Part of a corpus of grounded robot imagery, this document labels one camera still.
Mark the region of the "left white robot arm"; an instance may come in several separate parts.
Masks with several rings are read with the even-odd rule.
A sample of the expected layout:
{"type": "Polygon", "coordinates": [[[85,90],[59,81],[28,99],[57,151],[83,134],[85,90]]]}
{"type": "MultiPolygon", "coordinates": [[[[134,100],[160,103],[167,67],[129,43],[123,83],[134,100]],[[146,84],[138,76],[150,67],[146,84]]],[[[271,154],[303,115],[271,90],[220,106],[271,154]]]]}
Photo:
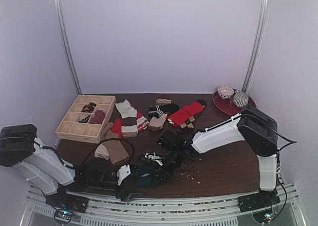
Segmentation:
{"type": "Polygon", "coordinates": [[[112,172],[107,168],[105,159],[94,158],[81,166],[74,166],[64,161],[54,147],[44,145],[32,124],[1,129],[0,164],[19,171],[42,191],[47,203],[60,208],[67,208],[72,202],[67,191],[86,192],[90,188],[111,190],[122,202],[143,195],[142,192],[121,187],[132,173],[130,165],[112,172]]]}

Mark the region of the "argyle black red orange sock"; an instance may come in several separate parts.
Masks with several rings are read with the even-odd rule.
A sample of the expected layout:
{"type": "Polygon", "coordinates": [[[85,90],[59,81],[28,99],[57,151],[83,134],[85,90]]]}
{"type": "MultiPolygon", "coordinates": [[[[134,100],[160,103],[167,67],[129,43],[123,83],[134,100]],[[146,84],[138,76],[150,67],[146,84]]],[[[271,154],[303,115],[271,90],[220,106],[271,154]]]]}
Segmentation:
{"type": "Polygon", "coordinates": [[[82,109],[83,113],[93,113],[97,104],[90,102],[89,104],[85,105],[82,109]]]}

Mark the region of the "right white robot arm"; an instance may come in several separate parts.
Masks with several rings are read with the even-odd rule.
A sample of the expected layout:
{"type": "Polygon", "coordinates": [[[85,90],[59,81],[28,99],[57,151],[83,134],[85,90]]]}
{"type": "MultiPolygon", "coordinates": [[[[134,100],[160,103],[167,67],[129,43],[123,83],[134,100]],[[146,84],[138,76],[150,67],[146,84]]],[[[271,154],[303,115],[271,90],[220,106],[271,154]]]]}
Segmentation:
{"type": "Polygon", "coordinates": [[[170,130],[165,131],[157,143],[169,152],[160,163],[145,154],[139,160],[140,167],[135,185],[152,188],[164,185],[173,178],[174,172],[194,153],[204,154],[230,143],[246,141],[258,158],[259,189],[255,203],[265,207],[274,198],[278,168],[277,123],[249,105],[230,119],[203,131],[183,138],[170,130]]]}

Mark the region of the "dark teal sock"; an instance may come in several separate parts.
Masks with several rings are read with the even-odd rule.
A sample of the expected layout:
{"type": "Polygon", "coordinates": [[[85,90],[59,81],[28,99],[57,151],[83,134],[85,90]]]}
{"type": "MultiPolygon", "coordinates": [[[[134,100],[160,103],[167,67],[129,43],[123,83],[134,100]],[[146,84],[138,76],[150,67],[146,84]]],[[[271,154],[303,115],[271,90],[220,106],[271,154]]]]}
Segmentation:
{"type": "Polygon", "coordinates": [[[151,188],[155,177],[155,168],[150,165],[143,165],[139,168],[135,186],[139,188],[151,188]]]}

